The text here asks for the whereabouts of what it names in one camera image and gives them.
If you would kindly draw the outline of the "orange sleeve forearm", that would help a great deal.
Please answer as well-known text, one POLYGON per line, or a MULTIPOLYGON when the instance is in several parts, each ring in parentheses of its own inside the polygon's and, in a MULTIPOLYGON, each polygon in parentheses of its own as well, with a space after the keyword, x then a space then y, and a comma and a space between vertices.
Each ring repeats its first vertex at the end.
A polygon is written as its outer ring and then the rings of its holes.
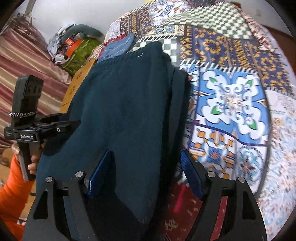
POLYGON ((4 187, 1 188, 1 219, 5 225, 16 237, 17 240, 22 240, 24 227, 18 225, 18 219, 21 216, 34 181, 23 180, 20 164, 14 155, 11 160, 10 173, 4 187))

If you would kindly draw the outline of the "person's left hand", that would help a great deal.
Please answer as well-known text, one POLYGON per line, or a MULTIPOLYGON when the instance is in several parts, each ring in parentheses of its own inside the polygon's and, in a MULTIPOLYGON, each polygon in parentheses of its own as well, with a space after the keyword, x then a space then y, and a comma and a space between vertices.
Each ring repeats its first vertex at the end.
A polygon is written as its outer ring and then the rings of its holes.
MULTIPOLYGON (((36 175, 37 173, 39 160, 44 151, 45 145, 46 145, 46 141, 44 141, 43 144, 41 144, 38 148, 33 149, 32 151, 29 150, 30 157, 28 155, 23 154, 23 158, 24 158, 24 162, 26 164, 27 170, 31 175, 36 175)), ((14 143, 11 146, 11 150, 15 155, 16 160, 20 163, 21 153, 23 153, 23 151, 21 150, 21 147, 17 143, 14 143)))

